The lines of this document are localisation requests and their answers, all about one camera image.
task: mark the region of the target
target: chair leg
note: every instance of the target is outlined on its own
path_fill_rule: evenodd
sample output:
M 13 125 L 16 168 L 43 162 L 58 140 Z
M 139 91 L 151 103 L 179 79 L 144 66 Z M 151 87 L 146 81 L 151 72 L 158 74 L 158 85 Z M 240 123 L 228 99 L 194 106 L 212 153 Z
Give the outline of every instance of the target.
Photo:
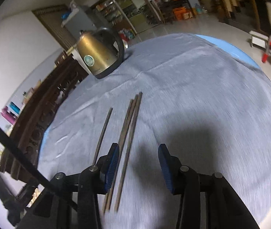
M 269 37 L 269 41 L 268 41 L 268 44 L 266 45 L 266 51 L 265 53 L 263 54 L 263 57 L 261 59 L 261 61 L 263 63 L 265 63 L 267 61 L 267 58 L 268 58 L 268 54 L 269 54 L 269 50 L 270 50 L 270 42 L 271 42 L 271 35 Z

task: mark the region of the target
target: pink bottle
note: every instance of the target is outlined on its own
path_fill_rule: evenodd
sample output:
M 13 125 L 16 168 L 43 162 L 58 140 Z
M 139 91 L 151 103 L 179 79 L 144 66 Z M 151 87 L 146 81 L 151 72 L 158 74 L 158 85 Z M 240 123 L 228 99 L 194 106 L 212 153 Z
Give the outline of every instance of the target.
M 7 109 L 8 109 L 8 107 L 5 106 L 5 107 L 2 109 L 1 115 L 2 115 L 9 123 L 11 123 L 12 125 L 14 125 L 15 122 L 16 122 L 16 118 L 15 118 L 13 115 L 11 115 L 11 114 L 8 112 Z

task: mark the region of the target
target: gold kettle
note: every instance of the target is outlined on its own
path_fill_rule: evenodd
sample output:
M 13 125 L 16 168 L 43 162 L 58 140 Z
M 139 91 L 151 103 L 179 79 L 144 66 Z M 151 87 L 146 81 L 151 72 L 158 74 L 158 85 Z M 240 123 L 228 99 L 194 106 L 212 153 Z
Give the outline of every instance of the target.
M 113 46 L 115 41 L 118 51 Z M 109 75 L 124 60 L 123 40 L 110 28 L 102 27 L 95 32 L 81 32 L 76 46 L 88 69 L 97 79 Z

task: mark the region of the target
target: wooden stick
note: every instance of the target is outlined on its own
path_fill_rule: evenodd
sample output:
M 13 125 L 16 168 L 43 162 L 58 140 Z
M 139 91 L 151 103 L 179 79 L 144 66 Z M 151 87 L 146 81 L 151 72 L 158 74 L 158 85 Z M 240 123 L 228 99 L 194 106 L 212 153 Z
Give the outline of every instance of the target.
M 97 157 L 98 157 L 98 153 L 99 153 L 100 147 L 101 147 L 101 145 L 102 145 L 102 141 L 103 141 L 103 138 L 104 138 L 106 129 L 107 129 L 107 125 L 108 125 L 108 122 L 109 122 L 109 119 L 110 119 L 112 110 L 113 110 L 113 108 L 109 108 L 109 111 L 108 111 L 108 114 L 107 114 L 107 117 L 106 117 L 106 120 L 105 120 L 103 129 L 102 129 L 102 132 L 101 132 L 100 137 L 99 137 L 99 140 L 98 140 L 98 142 L 97 142 L 97 146 L 96 146 L 96 150 L 95 150 L 95 154 L 94 154 L 94 158 L 93 158 L 92 165 L 95 165 L 95 164 L 96 164 Z
M 133 99 L 130 100 L 130 103 L 129 103 L 129 106 L 128 106 L 128 109 L 127 109 L 127 112 L 126 112 L 126 115 L 125 115 L 125 119 L 124 119 L 124 122 L 123 122 L 122 131 L 123 131 L 123 128 L 125 127 L 125 124 L 126 124 L 126 121 L 127 121 L 130 109 L 131 109 L 132 102 L 133 102 Z M 105 210 L 106 210 L 106 204 L 107 204 L 107 200 L 108 200 L 108 194 L 109 194 L 109 192 L 107 192 L 107 194 L 104 197 L 104 203 L 103 203 L 103 207 L 102 207 L 103 214 L 105 213 Z
M 137 118 L 138 118 L 138 113 L 139 113 L 140 103 L 141 103 L 141 99 L 142 99 L 142 94 L 143 94 L 142 92 L 139 93 L 139 97 L 138 97 L 138 99 L 136 101 L 136 105 L 135 105 L 135 108 L 134 108 L 134 115 L 133 115 L 132 123 L 131 123 L 131 126 L 130 126 L 130 132 L 129 132 L 129 138 L 128 138 L 128 147 L 127 147 L 127 151 L 126 151 L 126 155 L 125 155 L 125 160 L 124 160 L 124 165 L 123 165 L 123 169 L 122 169 L 120 183 L 119 183 L 119 186 L 118 186 L 118 195 L 117 195 L 117 199 L 116 199 L 116 202 L 115 202 L 115 211 L 116 212 L 118 211 L 118 207 L 120 205 L 122 189 L 123 189 L 123 184 L 124 184 L 124 179 L 125 179 L 129 154 L 130 154 L 130 150 L 131 150 L 131 145 L 132 145 L 132 141 L 133 141 L 133 135 L 134 135 L 135 128 L 136 128 L 136 121 L 137 121 Z
M 128 132 L 128 129 L 129 129 L 129 124 L 130 124 L 130 121 L 131 121 L 131 117 L 133 115 L 133 110 L 135 108 L 135 105 L 136 105 L 136 101 L 137 101 L 137 98 L 138 98 L 138 95 L 135 96 L 132 104 L 131 104 L 131 108 L 130 108 L 130 112 L 129 112 L 129 115 L 127 117 L 127 121 L 126 121 L 126 124 L 125 126 L 122 128 L 122 132 L 121 132 L 121 137 L 118 141 L 118 145 L 120 147 L 120 154 L 119 154 L 119 157 L 118 157 L 118 166 L 120 164 L 120 160 L 121 160 L 121 156 L 122 156 L 122 151 L 123 151 L 123 147 L 124 147 L 124 143 L 125 143 L 125 139 L 126 139 L 126 136 L 127 136 L 127 132 Z M 116 179 L 116 176 L 117 176 L 117 173 L 118 173 L 118 166 L 115 170 L 115 175 L 113 177 L 113 181 L 112 181 L 112 186 L 111 186 L 111 189 L 109 190 L 109 195 L 108 195 L 108 200 L 107 200 L 107 204 L 106 204 L 106 210 L 109 211 L 110 210 L 110 206 L 111 206 L 111 200 L 112 200 L 112 195 L 113 195 L 113 189 L 114 189 L 114 186 L 115 186 L 115 179 Z

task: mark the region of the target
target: blue gripper pad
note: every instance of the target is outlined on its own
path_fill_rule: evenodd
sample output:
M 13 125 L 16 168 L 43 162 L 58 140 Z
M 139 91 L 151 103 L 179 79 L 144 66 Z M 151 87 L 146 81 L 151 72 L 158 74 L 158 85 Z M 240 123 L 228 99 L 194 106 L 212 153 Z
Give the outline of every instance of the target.
M 115 175 L 115 170 L 118 165 L 118 157 L 120 154 L 120 148 L 117 143 L 113 143 L 107 157 L 110 157 L 110 164 L 106 172 L 104 188 L 106 192 L 111 188 L 112 181 Z
M 169 154 L 169 151 L 165 144 L 160 144 L 158 148 L 158 157 L 163 177 L 165 179 L 166 187 L 173 194 L 174 193 L 173 175 L 170 168 L 172 157 Z

